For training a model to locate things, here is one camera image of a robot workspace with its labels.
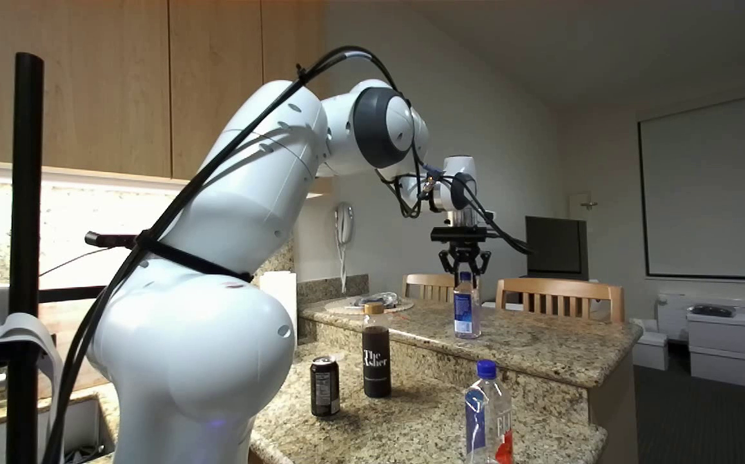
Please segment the granite countertop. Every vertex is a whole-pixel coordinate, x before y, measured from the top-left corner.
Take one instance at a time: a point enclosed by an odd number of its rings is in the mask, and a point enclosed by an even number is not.
[[[313,419],[310,410],[310,361],[339,361],[339,415]],[[460,389],[420,376],[396,376],[387,401],[361,389],[355,354],[299,347],[285,384],[258,415],[253,445],[258,454],[289,463],[458,463],[464,436]],[[514,414],[514,463],[596,463],[606,430],[596,427],[551,424]]]
[[[331,302],[339,300],[307,304],[302,314],[313,324],[361,331],[361,314],[326,312]],[[482,311],[482,339],[464,342],[451,334],[447,304],[413,304],[389,312],[387,320],[391,342],[458,360],[494,360],[502,369],[584,389],[600,388],[639,335],[634,326]]]

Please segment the white wall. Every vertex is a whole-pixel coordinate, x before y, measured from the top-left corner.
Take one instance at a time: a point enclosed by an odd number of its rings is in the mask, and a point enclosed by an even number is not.
[[[447,156],[476,159],[478,198],[496,226],[526,237],[526,214],[565,214],[556,117],[514,88],[504,75],[468,54],[451,36],[400,3],[330,5],[330,44],[361,44],[380,57],[400,92],[431,128],[427,162]],[[349,64],[339,81],[374,77],[371,64]],[[402,220],[396,202],[368,175],[338,178],[335,193],[307,202],[297,222],[293,269],[302,281],[338,277],[331,206],[348,202],[355,213],[355,237],[348,249],[348,273],[368,273],[371,291],[400,289],[410,272],[440,272],[431,227],[437,214]],[[494,278],[517,277],[526,259],[504,244],[486,244]]]
[[[637,147],[637,119],[735,97],[745,97],[745,72],[565,117],[567,197],[584,198],[589,193],[596,202],[593,210],[570,204],[570,214],[588,220],[589,273],[624,287],[629,318],[655,318],[655,296],[661,291],[745,300],[745,281],[646,278]]]

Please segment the bottle cap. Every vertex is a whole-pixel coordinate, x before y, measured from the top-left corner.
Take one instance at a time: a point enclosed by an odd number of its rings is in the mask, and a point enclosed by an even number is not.
[[[379,302],[362,304],[362,314],[380,314],[380,312],[383,312],[383,307]]]
[[[490,360],[478,360],[474,365],[474,371],[476,371],[478,380],[496,380],[496,365],[490,361]]]

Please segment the black pole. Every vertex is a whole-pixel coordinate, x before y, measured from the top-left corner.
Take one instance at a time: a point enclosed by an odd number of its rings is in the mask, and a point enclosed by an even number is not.
[[[41,92],[43,63],[16,54],[10,314],[38,314]],[[35,464],[35,360],[17,349],[7,361],[7,464]]]

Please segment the white box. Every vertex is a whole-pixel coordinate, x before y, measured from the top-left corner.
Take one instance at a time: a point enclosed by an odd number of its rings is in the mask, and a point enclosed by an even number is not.
[[[722,351],[745,357],[745,314],[685,314],[691,351]]]
[[[687,351],[691,376],[745,388],[745,354]]]
[[[632,349],[632,365],[665,371],[667,369],[665,334],[641,334]]]

